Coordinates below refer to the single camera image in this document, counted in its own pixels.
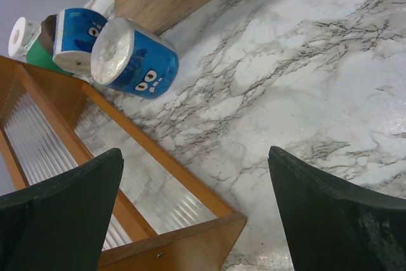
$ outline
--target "clear corrugated panel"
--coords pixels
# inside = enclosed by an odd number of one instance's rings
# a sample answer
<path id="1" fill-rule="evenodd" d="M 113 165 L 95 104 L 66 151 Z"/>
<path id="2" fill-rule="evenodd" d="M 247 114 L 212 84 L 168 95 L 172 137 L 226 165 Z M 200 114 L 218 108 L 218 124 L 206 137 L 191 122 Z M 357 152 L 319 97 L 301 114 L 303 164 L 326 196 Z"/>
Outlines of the clear corrugated panel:
<path id="1" fill-rule="evenodd" d="M 4 122 L 17 159 L 30 185 L 56 176 L 77 166 L 72 155 L 49 125 L 31 97 L 24 93 Z M 103 250 L 131 242 L 120 223 L 112 216 Z"/>
<path id="2" fill-rule="evenodd" d="M 216 218 L 91 100 L 75 132 L 93 155 L 113 147 L 121 149 L 124 172 L 120 189 L 158 234 Z"/>

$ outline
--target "blue toilet paper package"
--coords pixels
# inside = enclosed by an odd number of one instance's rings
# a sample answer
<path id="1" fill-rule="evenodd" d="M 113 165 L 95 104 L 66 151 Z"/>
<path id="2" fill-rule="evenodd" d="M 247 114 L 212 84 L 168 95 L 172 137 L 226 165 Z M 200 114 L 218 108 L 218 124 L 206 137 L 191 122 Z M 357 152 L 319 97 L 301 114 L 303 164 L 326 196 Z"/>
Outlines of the blue toilet paper package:
<path id="1" fill-rule="evenodd" d="M 107 19 L 92 10 L 71 8 L 58 14 L 53 60 L 69 72 L 90 73 L 96 38 Z"/>
<path id="2" fill-rule="evenodd" d="M 168 43 L 125 18 L 106 24 L 91 59 L 95 81 L 148 99 L 169 89 L 178 66 Z"/>

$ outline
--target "cartoon eyes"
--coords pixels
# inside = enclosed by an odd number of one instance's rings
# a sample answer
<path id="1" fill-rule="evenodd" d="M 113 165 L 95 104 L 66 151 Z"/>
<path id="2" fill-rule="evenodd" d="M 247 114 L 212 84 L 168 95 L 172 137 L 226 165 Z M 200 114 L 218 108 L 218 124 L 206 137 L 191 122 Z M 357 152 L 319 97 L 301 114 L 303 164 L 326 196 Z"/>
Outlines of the cartoon eyes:
<path id="1" fill-rule="evenodd" d="M 147 88 L 148 88 L 148 84 L 147 84 L 147 83 L 139 83 L 139 84 L 137 85 L 137 87 L 135 87 L 135 90 L 144 91 L 144 90 L 146 90 Z"/>
<path id="2" fill-rule="evenodd" d="M 98 25 L 95 22 L 92 22 L 93 25 L 95 25 L 96 27 L 92 27 L 89 29 L 89 34 L 95 37 L 99 36 L 99 33 L 101 31 L 101 29 L 103 28 L 101 25 Z"/>
<path id="3" fill-rule="evenodd" d="M 92 36 L 98 37 L 99 36 L 99 30 L 92 27 L 92 28 L 89 29 L 89 34 L 92 35 Z"/>
<path id="4" fill-rule="evenodd" d="M 145 82 L 152 82 L 157 78 L 157 73 L 153 70 L 149 70 L 147 75 L 145 76 Z M 153 87 L 150 88 L 150 92 L 153 93 L 155 91 L 155 87 L 158 85 L 159 82 L 154 82 L 153 83 Z M 147 83 L 139 83 L 136 87 L 135 90 L 137 91 L 144 91 L 148 89 L 148 84 Z"/>
<path id="5" fill-rule="evenodd" d="M 153 80 L 155 80 L 157 78 L 157 73 L 153 70 L 150 70 L 147 73 L 147 76 L 145 77 L 145 81 L 146 82 L 152 82 Z"/>

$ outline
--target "white marble surface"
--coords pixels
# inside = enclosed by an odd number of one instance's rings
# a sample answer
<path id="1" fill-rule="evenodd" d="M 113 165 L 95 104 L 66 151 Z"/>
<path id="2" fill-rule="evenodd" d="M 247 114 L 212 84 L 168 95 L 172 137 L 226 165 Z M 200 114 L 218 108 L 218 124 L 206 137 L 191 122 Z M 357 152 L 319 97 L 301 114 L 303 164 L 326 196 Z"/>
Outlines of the white marble surface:
<path id="1" fill-rule="evenodd" d="M 293 269 L 266 161 L 272 145 L 406 198 L 405 3 L 213 0 L 163 34 L 180 57 L 164 96 L 106 92 L 247 215 L 223 270 Z"/>

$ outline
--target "toilet paper roll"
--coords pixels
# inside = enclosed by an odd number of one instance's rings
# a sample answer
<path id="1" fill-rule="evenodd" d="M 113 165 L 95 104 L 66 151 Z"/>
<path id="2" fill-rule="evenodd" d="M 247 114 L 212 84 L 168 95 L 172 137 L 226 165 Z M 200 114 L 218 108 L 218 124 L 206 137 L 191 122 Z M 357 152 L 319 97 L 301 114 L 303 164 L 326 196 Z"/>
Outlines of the toilet paper roll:
<path id="1" fill-rule="evenodd" d="M 39 29 L 39 24 L 25 17 L 20 17 L 14 24 L 8 41 L 8 55 L 10 57 L 24 56 L 26 45 Z"/>
<path id="2" fill-rule="evenodd" d="M 170 44 L 125 18 L 106 24 L 91 54 L 91 75 L 96 82 L 143 98 L 166 92 L 178 66 Z"/>
<path id="3" fill-rule="evenodd" d="M 103 15 L 88 9 L 61 11 L 56 19 L 53 61 L 63 70 L 90 74 L 91 51 L 106 22 Z"/>

